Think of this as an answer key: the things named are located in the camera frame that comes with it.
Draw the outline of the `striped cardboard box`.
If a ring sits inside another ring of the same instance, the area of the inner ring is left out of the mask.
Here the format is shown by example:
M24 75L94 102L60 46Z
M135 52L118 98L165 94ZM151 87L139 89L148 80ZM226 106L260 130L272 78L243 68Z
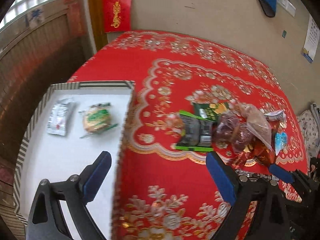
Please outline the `striped cardboard box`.
M119 228L118 199L120 169L125 144L125 128L131 111L135 83L132 81L82 81L51 85L39 102L23 135L14 175L16 216L26 227L31 206L41 180L66 181L91 165L101 152L111 154L112 164L95 199L86 207L105 239L116 239ZM75 105L69 118L66 136L47 133L53 105L73 98ZM79 111L110 102L113 122L118 126L101 134L80 139L86 132ZM67 203L61 209L72 239L81 239Z

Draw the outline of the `dark green snack packet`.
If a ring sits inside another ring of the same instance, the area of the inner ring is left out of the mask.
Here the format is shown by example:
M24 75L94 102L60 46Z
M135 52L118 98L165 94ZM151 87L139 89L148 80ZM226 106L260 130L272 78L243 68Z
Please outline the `dark green snack packet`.
M220 115L229 110L229 105L223 103L193 103L194 114L204 119L217 122Z

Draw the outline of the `green cow biscuit packet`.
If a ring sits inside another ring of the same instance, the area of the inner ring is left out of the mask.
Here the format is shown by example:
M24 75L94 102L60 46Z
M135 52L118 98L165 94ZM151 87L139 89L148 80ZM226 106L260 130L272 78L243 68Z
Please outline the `green cow biscuit packet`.
M118 126L118 123L113 122L110 112L111 106L110 102L103 102L79 111L82 117L82 126L86 132L80 139L104 133Z

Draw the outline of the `blue white candy packet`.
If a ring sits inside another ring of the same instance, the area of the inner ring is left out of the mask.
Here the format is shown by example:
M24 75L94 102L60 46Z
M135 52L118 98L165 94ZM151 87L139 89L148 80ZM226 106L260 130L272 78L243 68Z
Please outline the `blue white candy packet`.
M274 151L276 156L282 151L287 145L287 134L285 132L276 133L274 138Z

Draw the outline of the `white silver snack packet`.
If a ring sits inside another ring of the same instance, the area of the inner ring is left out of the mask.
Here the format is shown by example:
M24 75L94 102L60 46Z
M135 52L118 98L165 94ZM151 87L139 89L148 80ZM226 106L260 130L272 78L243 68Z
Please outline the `white silver snack packet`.
M74 105L75 101L73 98L59 100L53 105L47 122L48 134L63 137L67 135L68 122Z

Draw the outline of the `red floral tablecloth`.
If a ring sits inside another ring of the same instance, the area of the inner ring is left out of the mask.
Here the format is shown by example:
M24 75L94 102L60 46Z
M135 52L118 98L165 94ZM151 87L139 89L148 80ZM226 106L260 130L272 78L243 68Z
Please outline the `red floral tablecloth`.
M206 168L214 150L233 168L275 163L308 171L296 115L269 68L192 36L129 31L71 77L135 82L117 186L115 239L210 239L230 204Z

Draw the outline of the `clear bag red dates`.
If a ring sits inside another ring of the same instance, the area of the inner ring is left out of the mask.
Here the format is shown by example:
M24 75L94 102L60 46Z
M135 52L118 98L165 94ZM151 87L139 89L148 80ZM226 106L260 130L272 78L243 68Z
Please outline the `clear bag red dates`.
M233 151L240 153L251 142L253 134L249 131L245 122L241 122L233 112L227 111L219 117L214 139L219 142L230 143Z

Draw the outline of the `white strawberry snack packet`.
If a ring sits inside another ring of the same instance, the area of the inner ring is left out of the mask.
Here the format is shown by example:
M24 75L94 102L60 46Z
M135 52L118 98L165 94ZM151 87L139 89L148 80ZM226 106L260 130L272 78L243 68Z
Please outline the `white strawberry snack packet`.
M286 114L283 109L265 113L264 117L268 122L275 122L275 121L286 122Z

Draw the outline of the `wall calendar poster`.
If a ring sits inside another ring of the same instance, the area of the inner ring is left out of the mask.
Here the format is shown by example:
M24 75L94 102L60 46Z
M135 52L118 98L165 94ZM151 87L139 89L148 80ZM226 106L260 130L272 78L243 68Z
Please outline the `wall calendar poster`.
M309 63L312 63L315 59L317 47L319 43L319 27L317 23L309 15L308 29L306 33L306 38L302 50L302 55L307 59Z

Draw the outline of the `clear bag brown snacks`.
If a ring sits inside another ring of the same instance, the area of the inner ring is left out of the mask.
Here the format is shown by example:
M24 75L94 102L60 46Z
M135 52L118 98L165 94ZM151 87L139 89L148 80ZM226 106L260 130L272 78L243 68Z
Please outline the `clear bag brown snacks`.
M238 104L241 116L246 119L248 130L269 150L272 150L272 128L265 116L252 104Z

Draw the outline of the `red gold snack packet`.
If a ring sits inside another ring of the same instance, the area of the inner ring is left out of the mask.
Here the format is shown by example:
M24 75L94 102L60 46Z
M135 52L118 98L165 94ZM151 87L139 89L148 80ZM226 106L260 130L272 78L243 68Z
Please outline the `red gold snack packet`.
M267 146L254 137L250 143L252 148L248 148L248 152L240 153L233 161L229 162L229 166L236 169L242 169L245 166L246 161L250 159L257 160L260 164L269 168L270 165L276 163L276 153L275 153L275 137L278 132L280 121L270 122L272 133L271 133L271 146L272 150L268 149Z

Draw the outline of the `wooden door frame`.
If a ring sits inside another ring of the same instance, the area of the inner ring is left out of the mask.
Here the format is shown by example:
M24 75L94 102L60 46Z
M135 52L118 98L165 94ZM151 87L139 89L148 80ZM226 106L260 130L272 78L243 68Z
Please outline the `wooden door frame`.
M107 34L104 32L103 3L102 0L88 0L89 15L96 50L99 51L107 45Z

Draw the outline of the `lower red paper decoration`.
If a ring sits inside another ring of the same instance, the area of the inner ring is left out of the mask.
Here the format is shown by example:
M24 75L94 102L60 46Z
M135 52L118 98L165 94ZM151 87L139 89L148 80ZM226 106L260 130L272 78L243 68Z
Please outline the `lower red paper decoration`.
M132 0L102 0L104 32L125 32L131 30Z

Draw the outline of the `black green snack packet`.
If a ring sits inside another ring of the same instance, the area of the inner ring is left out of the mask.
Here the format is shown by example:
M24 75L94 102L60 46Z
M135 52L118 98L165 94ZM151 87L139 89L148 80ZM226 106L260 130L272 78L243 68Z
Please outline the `black green snack packet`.
M183 122L183 129L175 148L183 151L212 152L215 122L184 110L179 111L179 116Z

